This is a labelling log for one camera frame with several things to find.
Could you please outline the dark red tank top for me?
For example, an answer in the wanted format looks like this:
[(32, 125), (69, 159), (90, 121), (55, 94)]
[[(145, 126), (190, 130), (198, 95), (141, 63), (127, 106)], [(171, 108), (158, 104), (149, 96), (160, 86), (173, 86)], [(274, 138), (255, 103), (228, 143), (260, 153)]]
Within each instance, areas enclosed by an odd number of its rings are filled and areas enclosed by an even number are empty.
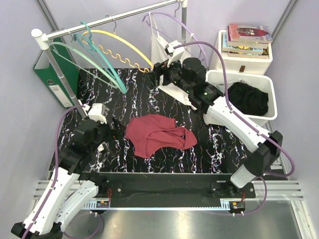
[(155, 114), (132, 118), (125, 138), (133, 143), (134, 155), (141, 158), (150, 158), (163, 147), (186, 150), (197, 144), (194, 133), (176, 126), (175, 119)]

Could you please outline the yellow hanger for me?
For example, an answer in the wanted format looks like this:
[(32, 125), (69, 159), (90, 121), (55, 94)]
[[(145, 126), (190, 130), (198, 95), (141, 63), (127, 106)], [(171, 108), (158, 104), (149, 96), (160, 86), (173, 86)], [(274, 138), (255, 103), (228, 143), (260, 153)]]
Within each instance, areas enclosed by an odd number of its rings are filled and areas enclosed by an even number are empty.
[(130, 42), (128, 42), (127, 40), (119, 37), (116, 34), (116, 27), (117, 27), (117, 23), (114, 20), (114, 18), (110, 15), (106, 15), (106, 17), (110, 17), (112, 19), (112, 21), (115, 23), (115, 27), (113, 29), (113, 33), (104, 31), (104, 30), (91, 30), (91, 32), (93, 33), (98, 33), (98, 34), (103, 34), (109, 37), (112, 37), (114, 39), (116, 39), (117, 41), (123, 43), (124, 45), (126, 45), (127, 47), (129, 47), (130, 49), (132, 49), (135, 53), (137, 53), (147, 64), (148, 64), (148, 68), (142, 68), (139, 63), (134, 63), (132, 64), (129, 58), (122, 58), (121, 55), (119, 53), (113, 54), (113, 52), (110, 49), (106, 49), (104, 50), (104, 47), (102, 45), (98, 45), (98, 48), (106, 55), (110, 55), (112, 58), (117, 59), (119, 61), (121, 61), (124, 64), (127, 64), (129, 66), (131, 66), (132, 68), (138, 69), (140, 72), (142, 73), (148, 73), (150, 72), (154, 65), (153, 63), (150, 61), (150, 59), (142, 52), (140, 51), (137, 47), (135, 47), (133, 44), (131, 44)]

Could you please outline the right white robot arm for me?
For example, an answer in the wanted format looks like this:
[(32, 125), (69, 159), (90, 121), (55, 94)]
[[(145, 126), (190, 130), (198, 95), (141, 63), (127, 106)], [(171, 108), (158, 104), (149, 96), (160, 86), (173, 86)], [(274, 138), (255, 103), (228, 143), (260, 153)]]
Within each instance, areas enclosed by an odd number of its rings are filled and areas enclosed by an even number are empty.
[(166, 60), (155, 63), (153, 84), (174, 85), (178, 91), (174, 98), (185, 95), (196, 110), (203, 113), (206, 124), (219, 123), (234, 133), (250, 151), (246, 161), (231, 175), (226, 191), (231, 197), (244, 192), (244, 186), (256, 177), (266, 174), (281, 153), (283, 136), (269, 132), (240, 112), (220, 89), (227, 84), (228, 73), (206, 70), (197, 58), (183, 62)]

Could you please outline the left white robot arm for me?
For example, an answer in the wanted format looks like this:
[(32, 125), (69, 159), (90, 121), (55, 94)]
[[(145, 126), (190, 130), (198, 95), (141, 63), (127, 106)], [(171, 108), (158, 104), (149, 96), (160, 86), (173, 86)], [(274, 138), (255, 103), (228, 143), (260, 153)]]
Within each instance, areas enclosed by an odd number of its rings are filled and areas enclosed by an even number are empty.
[(86, 118), (61, 150), (52, 177), (30, 215), (15, 223), (11, 233), (20, 239), (60, 239), (71, 220), (94, 197), (109, 193), (108, 179), (97, 172), (85, 172), (103, 142), (122, 140), (125, 126), (117, 118), (114, 128)]

